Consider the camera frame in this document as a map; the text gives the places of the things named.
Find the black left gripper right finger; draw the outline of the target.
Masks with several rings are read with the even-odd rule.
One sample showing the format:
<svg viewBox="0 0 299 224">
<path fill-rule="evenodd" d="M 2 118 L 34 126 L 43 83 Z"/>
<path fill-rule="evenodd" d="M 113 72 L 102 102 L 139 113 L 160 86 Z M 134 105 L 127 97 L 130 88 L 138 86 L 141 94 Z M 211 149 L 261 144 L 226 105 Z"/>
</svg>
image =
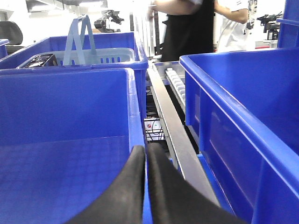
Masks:
<svg viewBox="0 0 299 224">
<path fill-rule="evenodd" d="M 147 146 L 148 189 L 155 224 L 243 224 L 215 205 L 175 169 L 158 143 Z"/>
</svg>

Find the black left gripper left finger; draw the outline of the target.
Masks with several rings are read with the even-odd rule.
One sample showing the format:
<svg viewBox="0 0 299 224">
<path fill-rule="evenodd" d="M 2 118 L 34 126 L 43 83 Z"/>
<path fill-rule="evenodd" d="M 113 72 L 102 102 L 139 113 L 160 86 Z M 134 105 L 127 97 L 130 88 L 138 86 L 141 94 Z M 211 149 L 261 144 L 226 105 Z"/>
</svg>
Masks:
<svg viewBox="0 0 299 224">
<path fill-rule="evenodd" d="M 141 224 L 145 185 L 145 148 L 135 145 L 111 185 L 67 224 Z"/>
</svg>

